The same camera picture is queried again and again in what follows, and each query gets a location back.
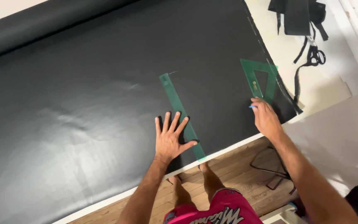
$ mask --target foot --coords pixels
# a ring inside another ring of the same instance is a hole
[[[168,181],[171,182],[171,184],[182,184],[182,181],[180,181],[179,177],[177,175],[168,178]]]
[[[200,164],[200,170],[203,173],[208,171],[208,169],[209,169],[208,163],[209,163],[209,161],[206,161],[205,163]]]

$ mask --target scissors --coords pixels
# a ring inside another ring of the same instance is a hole
[[[307,53],[306,66],[317,66],[325,64],[324,52],[317,48],[317,44],[311,36],[307,36],[306,38],[310,44],[309,52]]]

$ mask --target right hand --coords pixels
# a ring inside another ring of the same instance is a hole
[[[255,126],[266,138],[273,141],[285,134],[270,104],[260,98],[251,98],[251,101],[251,105],[255,106],[252,108],[255,114]]]

